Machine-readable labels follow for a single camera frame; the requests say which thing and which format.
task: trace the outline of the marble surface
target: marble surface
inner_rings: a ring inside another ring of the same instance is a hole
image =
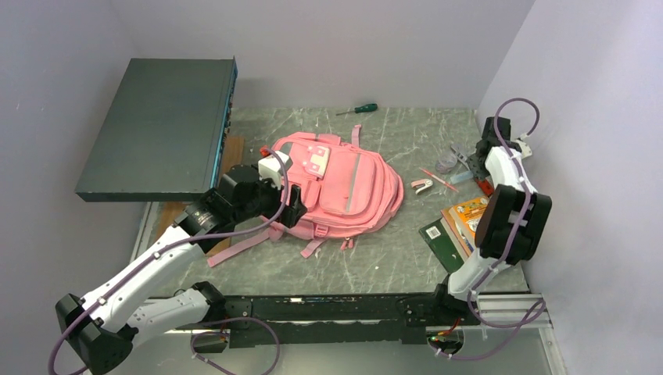
[[[446,271],[418,229],[439,218],[439,210],[481,194],[476,184],[457,185],[456,193],[435,183],[417,196],[409,183],[424,178],[420,166],[435,169],[438,156],[453,142],[473,150],[479,139],[470,109],[380,108],[376,112],[335,116],[347,108],[233,109],[231,132],[245,137],[244,162],[255,163],[260,147],[296,131],[333,133],[349,141],[361,123],[360,145],[379,152],[403,178],[403,204],[385,227],[362,234],[353,249],[340,251],[329,240],[317,256],[300,254],[306,241],[285,235],[266,241],[210,269],[205,259],[192,263],[158,291],[171,296],[178,288],[208,280],[226,295],[400,293],[433,291]],[[462,172],[457,165],[447,176]],[[260,221],[249,221],[246,229]],[[487,291],[527,291],[520,266],[502,272]]]

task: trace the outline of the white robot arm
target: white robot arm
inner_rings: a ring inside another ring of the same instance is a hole
[[[277,154],[282,164],[268,157],[257,168],[233,167],[218,188],[189,205],[154,245],[115,277],[82,298],[66,295],[60,299],[56,304],[60,328],[70,332],[66,340],[94,375],[108,373],[132,348],[167,330],[225,317],[224,296],[207,282],[151,305],[143,302],[165,280],[222,240],[217,235],[191,243],[189,238],[232,232],[236,224],[251,217],[277,215],[285,204],[281,203],[281,166],[287,169],[292,164],[287,155]],[[289,204],[276,220],[294,227],[305,213],[299,187],[292,186]]]
[[[511,132],[507,119],[500,118],[498,123],[502,134]],[[477,152],[471,156],[471,159],[474,159],[473,165],[478,166],[472,172],[478,179],[485,179],[490,175],[496,190],[477,228],[475,237],[477,249],[458,271],[450,275],[444,285],[446,293],[458,301],[465,302],[468,294],[471,294],[472,300],[475,300],[477,294],[499,272],[520,260],[531,259],[550,213],[552,206],[550,197],[538,194],[522,167],[522,153],[519,150],[530,155],[529,147],[520,140],[507,143],[512,156],[498,142],[493,119],[488,118],[482,140],[477,144]],[[498,263],[498,259],[504,253],[509,232],[524,202],[523,184],[532,195],[531,202],[527,212],[523,214],[525,220],[519,224],[508,257],[504,262]]]

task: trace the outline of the green screwdriver handle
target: green screwdriver handle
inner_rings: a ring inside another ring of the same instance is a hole
[[[361,107],[355,107],[354,112],[355,113],[365,113],[365,112],[373,112],[378,110],[378,105],[375,103],[371,104],[366,104],[362,105]]]

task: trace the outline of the barcode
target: barcode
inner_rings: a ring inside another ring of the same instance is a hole
[[[437,237],[441,236],[442,234],[439,232],[437,227],[430,227],[426,230],[426,234],[433,240],[436,239]]]

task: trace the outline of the book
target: book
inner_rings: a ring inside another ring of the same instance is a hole
[[[469,242],[472,249],[476,248],[475,235],[481,216],[488,206],[488,197],[485,195],[454,205],[449,209],[458,231]]]
[[[449,210],[450,209],[442,210],[442,218],[444,219],[446,224],[445,229],[447,233],[449,233],[449,235],[452,237],[452,239],[456,240],[455,244],[457,245],[456,248],[458,249],[458,252],[468,257],[472,254],[474,248],[470,245],[470,242],[458,229],[458,225],[456,225],[456,220],[453,219],[451,213],[449,213]]]
[[[424,238],[435,257],[442,264],[442,267],[448,272],[458,271],[464,263],[464,257],[457,250],[453,243],[456,239],[449,234],[443,226],[443,218],[437,219],[419,229],[419,234]]]

